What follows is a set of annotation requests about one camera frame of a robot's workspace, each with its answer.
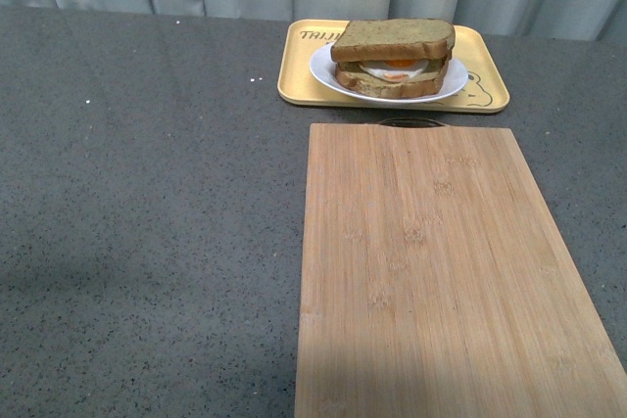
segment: white plate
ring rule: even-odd
[[[319,49],[316,49],[310,59],[310,70],[313,76],[333,90],[348,95],[349,97],[359,98],[372,103],[385,103],[392,105],[404,105],[410,103],[425,103],[435,102],[443,98],[449,97],[458,93],[468,81],[468,69],[465,67],[462,61],[456,58],[452,58],[449,61],[449,69],[444,77],[444,83],[440,92],[435,95],[425,95],[418,98],[373,98],[362,95],[361,93],[354,92],[347,88],[344,88],[335,79],[335,63],[331,60],[331,46],[333,43],[328,43]]]

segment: gray countertop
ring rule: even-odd
[[[292,416],[313,122],[511,128],[627,364],[627,50],[487,36],[496,115],[303,108],[288,25],[0,9],[0,415]]]

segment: cartoon bear print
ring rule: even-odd
[[[492,95],[481,85],[481,75],[470,70],[468,71],[466,84],[458,93],[452,96],[461,97],[466,102],[464,104],[468,107],[489,107],[494,101]]]

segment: egg white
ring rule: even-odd
[[[363,61],[360,63],[360,68],[370,75],[387,82],[405,82],[423,73],[428,65],[429,61],[426,59],[416,61],[406,68],[392,67],[384,61]]]

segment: egg yolk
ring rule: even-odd
[[[384,61],[385,64],[392,68],[408,68],[413,63],[415,63],[414,59],[391,59],[389,61]]]

